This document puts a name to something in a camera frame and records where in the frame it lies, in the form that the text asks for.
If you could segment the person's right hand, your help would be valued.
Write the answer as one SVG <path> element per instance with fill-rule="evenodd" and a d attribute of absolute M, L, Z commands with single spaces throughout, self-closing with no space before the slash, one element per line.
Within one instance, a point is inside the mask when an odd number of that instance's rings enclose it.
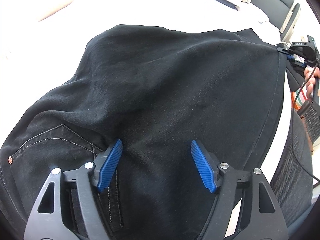
<path fill-rule="evenodd" d="M 313 67 L 306 67 L 304 69 L 305 76 L 305 87 L 307 98 L 312 98 L 313 87 L 316 83 L 316 78 L 319 78 L 319 68 L 314 69 Z"/>

